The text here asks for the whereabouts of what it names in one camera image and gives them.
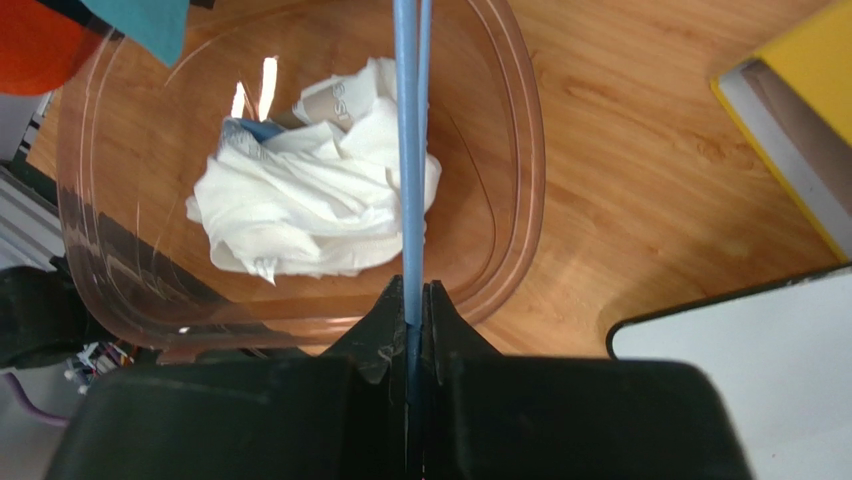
white board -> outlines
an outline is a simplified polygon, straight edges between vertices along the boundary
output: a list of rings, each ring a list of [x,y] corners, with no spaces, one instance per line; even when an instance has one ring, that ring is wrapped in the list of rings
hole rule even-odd
[[[852,479],[852,267],[616,328],[618,359],[704,371],[757,479]]]

teal cloth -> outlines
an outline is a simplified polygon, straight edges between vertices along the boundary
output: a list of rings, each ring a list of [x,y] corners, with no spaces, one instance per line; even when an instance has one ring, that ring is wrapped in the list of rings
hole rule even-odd
[[[116,30],[173,66],[183,51],[189,0],[81,0]]]

clear plastic container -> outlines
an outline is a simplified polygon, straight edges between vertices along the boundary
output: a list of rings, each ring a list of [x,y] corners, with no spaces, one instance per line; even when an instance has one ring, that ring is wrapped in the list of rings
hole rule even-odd
[[[327,345],[373,305],[401,260],[357,277],[217,270],[184,201],[217,144],[238,80],[255,100],[278,57],[271,112],[301,90],[393,57],[390,0],[217,0],[191,8],[167,68],[103,28],[63,91],[60,214],[74,281],[127,341],[191,356]],[[443,166],[426,216],[426,280],[481,321],[514,291],[538,243],[544,141],[532,65],[504,0],[435,0],[429,151]]]

orange object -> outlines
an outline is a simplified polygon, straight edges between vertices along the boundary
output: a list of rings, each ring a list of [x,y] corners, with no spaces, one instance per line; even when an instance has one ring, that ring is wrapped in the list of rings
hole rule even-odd
[[[35,0],[3,0],[0,92],[39,95],[74,76],[99,36]]]

blue rod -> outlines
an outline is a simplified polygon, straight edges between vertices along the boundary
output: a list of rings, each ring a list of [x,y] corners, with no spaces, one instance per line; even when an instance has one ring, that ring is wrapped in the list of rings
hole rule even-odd
[[[394,0],[405,323],[423,322],[423,175],[417,111],[417,1]]]
[[[417,65],[417,117],[420,121],[420,175],[426,178],[426,135],[429,127],[429,57],[432,46],[432,0],[420,4],[420,57]]]

